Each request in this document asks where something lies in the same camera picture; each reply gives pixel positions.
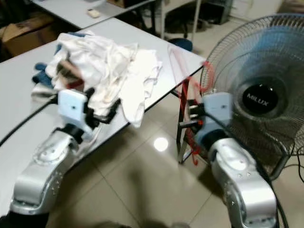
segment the electric fan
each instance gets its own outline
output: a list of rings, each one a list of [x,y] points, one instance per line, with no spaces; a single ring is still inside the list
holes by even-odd
[[[209,92],[233,95],[231,131],[275,179],[304,148],[304,15],[249,22],[224,37],[207,61],[214,71]],[[208,80],[205,68],[201,85]]]

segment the white table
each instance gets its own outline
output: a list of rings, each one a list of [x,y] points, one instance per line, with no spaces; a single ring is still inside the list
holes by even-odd
[[[106,0],[33,0],[36,5],[79,29],[85,29],[152,2],[155,2],[155,0],[146,0],[127,8],[121,8],[106,2]],[[87,15],[88,9],[98,10],[101,16],[95,19],[90,17]]]
[[[137,42],[141,48],[157,50],[157,56],[163,62],[163,68],[151,98],[145,102],[146,108],[156,104],[182,81],[180,79],[176,82],[174,79],[168,55],[168,45],[172,44],[115,18],[88,29],[98,35],[113,39],[117,44]],[[192,73],[201,66],[204,60],[202,57],[179,47],[176,48],[180,49],[187,60],[189,72]],[[0,63],[0,139],[37,108],[38,104],[34,104],[30,97],[34,86],[31,78],[37,73],[33,67],[37,62],[49,62],[55,49],[56,42],[52,42]],[[59,125],[59,121],[57,106],[49,106],[0,147],[0,216],[6,214],[9,209],[17,176],[31,160],[38,144],[49,136],[51,131]],[[111,124],[102,129],[92,150],[127,124],[122,111],[119,110]]]

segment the white towel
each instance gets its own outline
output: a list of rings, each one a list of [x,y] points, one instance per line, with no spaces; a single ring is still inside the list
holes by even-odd
[[[126,120],[139,127],[145,98],[151,96],[162,66],[156,51],[138,50],[137,44],[117,45],[90,31],[86,34],[89,35],[59,35],[57,42],[62,48],[46,68],[54,89],[65,88],[57,77],[56,68],[60,60],[68,58],[79,68],[85,90],[95,88],[88,105],[97,115],[106,115],[112,104],[120,98]]]

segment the white cabinet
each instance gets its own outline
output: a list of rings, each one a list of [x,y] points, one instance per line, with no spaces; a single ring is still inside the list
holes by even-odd
[[[276,13],[283,0],[234,0],[231,16],[253,20]]]

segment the tile floor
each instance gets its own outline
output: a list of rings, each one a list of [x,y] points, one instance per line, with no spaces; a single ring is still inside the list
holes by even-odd
[[[194,47],[207,56],[238,23],[228,22],[197,33]],[[94,228],[105,221],[132,228],[229,228],[228,213],[210,168],[200,160],[177,163],[175,133],[179,101],[168,95],[144,117],[98,148],[66,177],[48,228]],[[304,185],[296,167],[274,182],[291,228],[303,227]]]

